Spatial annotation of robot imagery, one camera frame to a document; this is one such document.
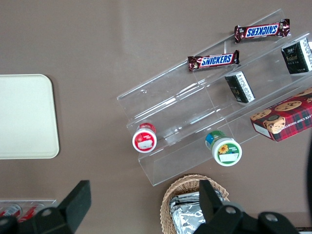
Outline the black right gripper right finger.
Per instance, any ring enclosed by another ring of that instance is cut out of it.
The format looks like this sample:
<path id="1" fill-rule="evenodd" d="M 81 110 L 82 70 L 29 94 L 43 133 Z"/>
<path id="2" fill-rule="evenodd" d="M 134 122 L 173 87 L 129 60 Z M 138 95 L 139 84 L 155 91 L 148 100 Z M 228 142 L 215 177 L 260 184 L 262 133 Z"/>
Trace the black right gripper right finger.
<path id="1" fill-rule="evenodd" d="M 195 234 L 298 234 L 297 228 L 283 215 L 262 212 L 253 218 L 238 207 L 224 205 L 207 180 L 199 182 L 199 203 L 205 218 Z"/>

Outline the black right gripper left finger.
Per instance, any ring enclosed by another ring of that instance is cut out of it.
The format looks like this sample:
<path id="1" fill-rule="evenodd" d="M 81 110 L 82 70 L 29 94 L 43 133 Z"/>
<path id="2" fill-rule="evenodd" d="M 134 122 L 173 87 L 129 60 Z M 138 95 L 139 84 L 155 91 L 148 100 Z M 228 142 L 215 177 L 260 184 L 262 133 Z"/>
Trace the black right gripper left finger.
<path id="1" fill-rule="evenodd" d="M 57 206 L 39 211 L 19 223 L 15 217 L 0 219 L 2 234 L 74 234 L 91 207 L 89 180 L 80 181 Z"/>

